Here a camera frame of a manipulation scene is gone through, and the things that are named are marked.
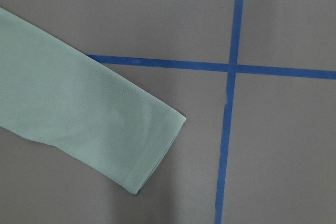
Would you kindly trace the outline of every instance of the floor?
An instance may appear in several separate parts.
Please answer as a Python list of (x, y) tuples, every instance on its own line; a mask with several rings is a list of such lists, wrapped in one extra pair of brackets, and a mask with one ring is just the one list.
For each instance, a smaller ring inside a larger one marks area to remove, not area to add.
[(134, 196), (0, 128), (0, 223), (334, 223), (334, 0), (0, 0), (187, 117)]

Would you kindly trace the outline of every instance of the gray tile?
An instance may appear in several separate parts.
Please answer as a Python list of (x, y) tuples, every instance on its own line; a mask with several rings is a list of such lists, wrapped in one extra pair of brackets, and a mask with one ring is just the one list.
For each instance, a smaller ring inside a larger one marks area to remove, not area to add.
[(336, 82), (238, 74), (225, 224), (336, 219)]
[(187, 117), (134, 196), (55, 147), (0, 130), (1, 223), (213, 223), (226, 73), (108, 65)]
[(244, 0), (239, 63), (336, 70), (335, 0)]
[(0, 0), (86, 54), (228, 62), (234, 0)]

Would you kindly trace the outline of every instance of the gray surface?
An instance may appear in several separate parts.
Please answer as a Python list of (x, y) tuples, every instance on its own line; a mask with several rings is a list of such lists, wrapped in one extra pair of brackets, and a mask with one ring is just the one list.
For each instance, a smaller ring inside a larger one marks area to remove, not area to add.
[(228, 62), (234, 0), (0, 0), (86, 54)]
[(335, 0), (244, 0), (240, 64), (336, 70)]
[(333, 224), (336, 82), (238, 74), (225, 224)]
[(186, 115), (162, 163), (134, 196), (57, 148), (1, 129), (1, 224), (214, 221), (226, 73), (109, 67)]

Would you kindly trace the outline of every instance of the green cloth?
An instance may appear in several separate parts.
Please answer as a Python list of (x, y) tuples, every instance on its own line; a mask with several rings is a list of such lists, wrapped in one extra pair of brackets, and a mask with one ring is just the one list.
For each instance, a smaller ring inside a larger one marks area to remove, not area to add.
[(0, 126), (56, 146), (136, 194), (185, 120), (117, 73), (0, 8)]

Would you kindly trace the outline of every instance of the textured fabric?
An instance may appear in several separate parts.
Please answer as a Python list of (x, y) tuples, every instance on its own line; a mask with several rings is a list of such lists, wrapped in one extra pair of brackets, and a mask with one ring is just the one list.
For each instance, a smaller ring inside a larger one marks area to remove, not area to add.
[(53, 145), (136, 194), (185, 117), (0, 8), (0, 126)]

